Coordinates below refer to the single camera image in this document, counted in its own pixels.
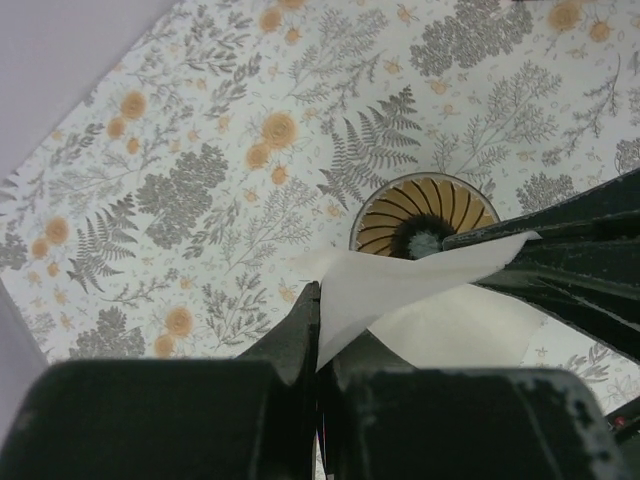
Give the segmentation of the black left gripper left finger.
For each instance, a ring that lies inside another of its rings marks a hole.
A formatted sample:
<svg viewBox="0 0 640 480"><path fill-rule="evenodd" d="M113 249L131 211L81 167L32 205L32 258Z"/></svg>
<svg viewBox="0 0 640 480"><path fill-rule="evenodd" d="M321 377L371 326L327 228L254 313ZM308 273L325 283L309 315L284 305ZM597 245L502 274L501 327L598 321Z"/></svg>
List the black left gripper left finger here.
<svg viewBox="0 0 640 480"><path fill-rule="evenodd" d="M320 286L233 359L49 368L1 450L5 479L310 479Z"/></svg>

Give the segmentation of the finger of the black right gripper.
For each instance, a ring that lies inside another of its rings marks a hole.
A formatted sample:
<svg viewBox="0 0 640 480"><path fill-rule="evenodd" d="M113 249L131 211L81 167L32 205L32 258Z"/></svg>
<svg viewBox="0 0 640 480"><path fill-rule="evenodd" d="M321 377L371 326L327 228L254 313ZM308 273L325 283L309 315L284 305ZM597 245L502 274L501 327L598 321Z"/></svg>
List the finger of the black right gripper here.
<svg viewBox="0 0 640 480"><path fill-rule="evenodd" d="M449 236L443 248L453 250L525 232L558 241L638 238L639 171L625 173L539 212Z"/></svg>
<svg viewBox="0 0 640 480"><path fill-rule="evenodd" d="M521 300L630 360L639 358L639 242L529 241L476 283Z"/></svg>

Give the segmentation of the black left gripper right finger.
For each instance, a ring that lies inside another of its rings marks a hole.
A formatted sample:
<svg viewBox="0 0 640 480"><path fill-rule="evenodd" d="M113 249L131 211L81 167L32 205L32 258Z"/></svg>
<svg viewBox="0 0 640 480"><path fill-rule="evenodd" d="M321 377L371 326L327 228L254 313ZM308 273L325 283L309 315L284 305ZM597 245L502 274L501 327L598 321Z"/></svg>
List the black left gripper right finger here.
<svg viewBox="0 0 640 480"><path fill-rule="evenodd" d="M420 369L363 334L319 372L331 479L631 479L633 450L570 372Z"/></svg>

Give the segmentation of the white paper coffee filter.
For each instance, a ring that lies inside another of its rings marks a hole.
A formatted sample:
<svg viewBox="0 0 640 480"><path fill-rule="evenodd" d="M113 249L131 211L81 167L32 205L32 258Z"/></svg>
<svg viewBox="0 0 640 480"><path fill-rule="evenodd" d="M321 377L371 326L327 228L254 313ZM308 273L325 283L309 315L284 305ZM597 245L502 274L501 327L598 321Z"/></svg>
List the white paper coffee filter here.
<svg viewBox="0 0 640 480"><path fill-rule="evenodd" d="M290 262L319 282L317 365L370 332L422 368L517 367L545 314L478 286L537 239L525 232L420 260L325 248Z"/></svg>

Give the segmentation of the clear ribbed glass dripper cone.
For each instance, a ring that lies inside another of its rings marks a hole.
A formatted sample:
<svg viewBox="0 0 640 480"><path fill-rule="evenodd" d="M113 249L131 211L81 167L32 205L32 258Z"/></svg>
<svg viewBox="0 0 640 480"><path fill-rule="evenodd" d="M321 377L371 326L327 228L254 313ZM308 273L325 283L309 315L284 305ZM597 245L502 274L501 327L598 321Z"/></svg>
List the clear ribbed glass dripper cone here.
<svg viewBox="0 0 640 480"><path fill-rule="evenodd" d="M462 180L431 172L405 175L365 201L351 229L349 248L418 260L441 252L451 236L498 221L486 197Z"/></svg>

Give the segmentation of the floral patterned table mat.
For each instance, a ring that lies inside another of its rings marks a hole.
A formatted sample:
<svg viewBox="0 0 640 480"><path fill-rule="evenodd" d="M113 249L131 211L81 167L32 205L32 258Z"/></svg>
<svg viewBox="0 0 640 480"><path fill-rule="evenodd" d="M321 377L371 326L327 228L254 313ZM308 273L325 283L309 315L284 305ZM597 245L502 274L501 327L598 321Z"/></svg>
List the floral patterned table mat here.
<svg viewBox="0 0 640 480"><path fill-rule="evenodd" d="M635 1L181 1L1 184L1 280L46 363L228 357L289 261L459 230L639 165Z"/></svg>

